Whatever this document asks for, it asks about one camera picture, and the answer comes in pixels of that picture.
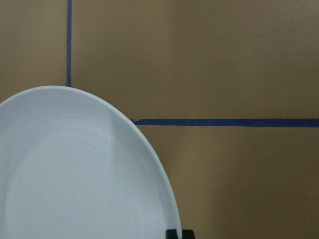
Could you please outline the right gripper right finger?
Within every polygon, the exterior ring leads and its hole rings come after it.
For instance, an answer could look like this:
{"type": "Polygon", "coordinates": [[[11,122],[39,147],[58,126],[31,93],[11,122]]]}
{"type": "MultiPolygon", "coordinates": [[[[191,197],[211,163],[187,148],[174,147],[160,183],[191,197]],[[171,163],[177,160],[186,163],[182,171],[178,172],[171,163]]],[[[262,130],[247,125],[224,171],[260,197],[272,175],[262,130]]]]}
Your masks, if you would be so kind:
{"type": "Polygon", "coordinates": [[[182,239],[194,239],[194,231],[191,229],[183,229],[182,239]]]}

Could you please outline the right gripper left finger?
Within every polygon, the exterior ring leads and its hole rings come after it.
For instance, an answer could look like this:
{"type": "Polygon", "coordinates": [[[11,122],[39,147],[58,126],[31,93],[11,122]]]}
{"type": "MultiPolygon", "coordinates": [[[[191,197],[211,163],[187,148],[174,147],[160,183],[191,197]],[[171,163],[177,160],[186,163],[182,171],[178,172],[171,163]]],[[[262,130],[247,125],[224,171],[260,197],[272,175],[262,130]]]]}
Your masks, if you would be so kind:
{"type": "Polygon", "coordinates": [[[166,239],[178,239],[178,234],[176,229],[167,229],[165,232],[166,239]]]}

